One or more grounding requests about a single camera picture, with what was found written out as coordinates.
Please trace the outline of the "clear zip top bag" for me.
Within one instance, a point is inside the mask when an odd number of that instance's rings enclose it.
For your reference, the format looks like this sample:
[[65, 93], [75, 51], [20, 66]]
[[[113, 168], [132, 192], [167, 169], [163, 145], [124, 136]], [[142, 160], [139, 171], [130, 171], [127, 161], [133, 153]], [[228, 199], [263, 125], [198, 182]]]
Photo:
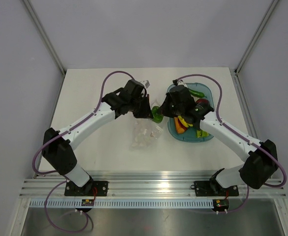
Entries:
[[[160, 104], [157, 100], [151, 102], [151, 109]], [[163, 133], [163, 121], [161, 123], [153, 122], [153, 119], [136, 119], [133, 126], [132, 141], [130, 149], [144, 149], [156, 142]]]

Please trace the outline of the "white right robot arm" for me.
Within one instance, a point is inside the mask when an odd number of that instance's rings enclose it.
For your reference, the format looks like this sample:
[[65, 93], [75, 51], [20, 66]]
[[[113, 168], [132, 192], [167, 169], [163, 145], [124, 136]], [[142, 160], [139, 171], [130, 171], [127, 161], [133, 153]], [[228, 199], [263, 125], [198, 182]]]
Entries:
[[208, 190], [215, 196], [234, 185], [246, 184], [253, 189], [261, 188], [277, 171], [276, 145], [261, 142], [224, 122], [206, 99], [194, 101], [184, 85], [172, 87], [160, 107], [162, 115], [183, 118], [195, 129], [206, 131], [230, 148], [242, 160], [242, 164], [216, 171], [208, 181]]

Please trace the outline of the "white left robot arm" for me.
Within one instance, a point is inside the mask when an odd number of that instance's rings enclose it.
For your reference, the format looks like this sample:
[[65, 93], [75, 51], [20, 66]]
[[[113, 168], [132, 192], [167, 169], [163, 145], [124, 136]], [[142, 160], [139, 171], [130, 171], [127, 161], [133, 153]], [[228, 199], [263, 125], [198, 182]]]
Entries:
[[123, 88], [101, 95], [96, 108], [69, 126], [45, 131], [42, 156], [56, 172], [75, 184], [82, 196], [93, 189], [92, 177], [79, 165], [75, 149], [92, 133], [128, 112], [135, 118], [152, 119], [147, 88], [149, 81], [129, 80]]

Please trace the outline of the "green bell pepper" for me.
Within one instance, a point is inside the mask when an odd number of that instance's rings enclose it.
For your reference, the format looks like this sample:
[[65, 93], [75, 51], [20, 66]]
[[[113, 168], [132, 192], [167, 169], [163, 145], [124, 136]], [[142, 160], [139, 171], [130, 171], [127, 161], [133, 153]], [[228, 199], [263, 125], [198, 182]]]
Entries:
[[159, 106], [154, 106], [151, 111], [153, 114], [153, 122], [155, 123], [161, 123], [163, 120], [163, 115], [158, 113]]

